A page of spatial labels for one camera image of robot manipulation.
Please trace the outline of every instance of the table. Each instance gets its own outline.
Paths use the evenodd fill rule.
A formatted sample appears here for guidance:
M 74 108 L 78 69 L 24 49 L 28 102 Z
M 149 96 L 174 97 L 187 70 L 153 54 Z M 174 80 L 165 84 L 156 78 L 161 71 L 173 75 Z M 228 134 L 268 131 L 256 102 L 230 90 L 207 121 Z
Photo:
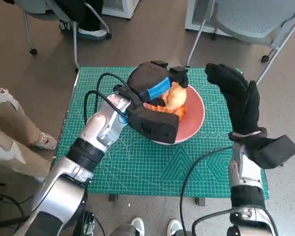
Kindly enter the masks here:
M 127 80 L 133 67 L 81 67 L 74 87 L 69 109 L 64 121 L 57 159 L 66 155 L 83 128 L 83 101 L 90 89 L 104 72 L 111 72 Z M 180 145 L 163 146 L 147 140 L 126 126 L 119 140 L 112 145 L 94 171 L 90 193 L 179 196 L 183 181 L 193 163 L 201 155 L 216 148 L 230 146 L 228 132 L 231 130 L 224 97 L 217 86 L 207 82 L 204 68 L 190 68 L 189 82 L 201 95 L 206 117 L 201 130 Z M 117 84 L 115 78 L 107 77 L 100 91 L 112 93 Z M 88 101 L 88 117 L 93 111 L 94 98 Z M 201 161 L 191 175 L 185 195 L 199 198 L 228 198 L 228 165 L 231 150 L 216 153 Z M 268 187 L 262 174 L 265 197 Z

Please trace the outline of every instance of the table leg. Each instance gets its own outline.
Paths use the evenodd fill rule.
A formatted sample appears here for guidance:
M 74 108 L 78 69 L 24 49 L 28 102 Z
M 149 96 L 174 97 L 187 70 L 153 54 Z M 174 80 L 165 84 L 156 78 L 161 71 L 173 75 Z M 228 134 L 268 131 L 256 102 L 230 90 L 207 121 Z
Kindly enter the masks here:
M 118 195 L 117 194 L 110 194 L 108 197 L 109 202 L 115 202 L 118 200 Z
M 199 207 L 205 207 L 206 206 L 206 199 L 205 198 L 195 198 L 195 203 Z

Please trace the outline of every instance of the white cabinet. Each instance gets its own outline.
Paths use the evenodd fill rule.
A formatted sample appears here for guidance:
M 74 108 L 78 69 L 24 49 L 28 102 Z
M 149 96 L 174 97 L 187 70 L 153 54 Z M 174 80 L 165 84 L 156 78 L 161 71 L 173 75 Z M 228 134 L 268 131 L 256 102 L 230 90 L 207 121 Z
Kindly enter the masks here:
M 139 0 L 104 0 L 104 15 L 131 19 Z

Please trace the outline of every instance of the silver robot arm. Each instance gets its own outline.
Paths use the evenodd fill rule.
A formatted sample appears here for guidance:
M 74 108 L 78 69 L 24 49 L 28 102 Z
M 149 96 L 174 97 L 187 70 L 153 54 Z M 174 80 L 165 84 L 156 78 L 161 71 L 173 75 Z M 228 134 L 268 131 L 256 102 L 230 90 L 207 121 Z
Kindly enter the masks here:
M 233 156 L 229 165 L 229 182 L 232 207 L 257 205 L 265 207 L 261 168 L 248 158 L 245 145 L 234 143 Z M 271 220 L 259 208 L 242 208 L 231 214 L 234 225 L 227 236 L 275 236 Z
M 112 94 L 108 99 L 122 112 L 131 101 Z M 15 236 L 58 236 L 69 221 L 81 215 L 87 200 L 86 186 L 109 146 L 118 138 L 126 121 L 106 102 L 87 122 L 67 156 L 51 169 L 33 199 L 29 219 Z

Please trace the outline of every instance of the shoe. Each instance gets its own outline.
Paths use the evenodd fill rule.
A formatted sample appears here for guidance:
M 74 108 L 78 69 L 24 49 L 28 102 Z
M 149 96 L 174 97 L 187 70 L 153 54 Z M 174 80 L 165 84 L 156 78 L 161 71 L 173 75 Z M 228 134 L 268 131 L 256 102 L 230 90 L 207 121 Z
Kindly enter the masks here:
M 55 150 L 57 146 L 57 141 L 50 134 L 41 132 L 39 140 L 33 145 L 41 149 Z
M 144 223 L 143 223 L 143 220 L 139 217 L 137 218 L 134 218 L 132 221 L 131 221 L 131 225 L 134 226 L 136 228 L 137 231 L 139 231 L 140 233 L 140 236 L 144 236 Z
M 107 36 L 107 31 L 105 29 L 100 29 L 97 31 L 87 31 L 79 28 L 77 37 L 83 39 L 91 39 L 91 40 L 103 40 Z
M 64 35 L 73 35 L 73 27 L 70 22 L 63 21 L 60 22 L 59 28 L 62 34 Z M 96 31 L 87 31 L 79 28 L 77 31 L 77 38 L 81 39 L 90 39 L 90 40 L 103 40 L 107 37 L 107 31 L 104 29 L 96 30 Z
M 167 236 L 173 236 L 178 230 L 182 230 L 182 225 L 177 220 L 171 220 L 167 228 Z

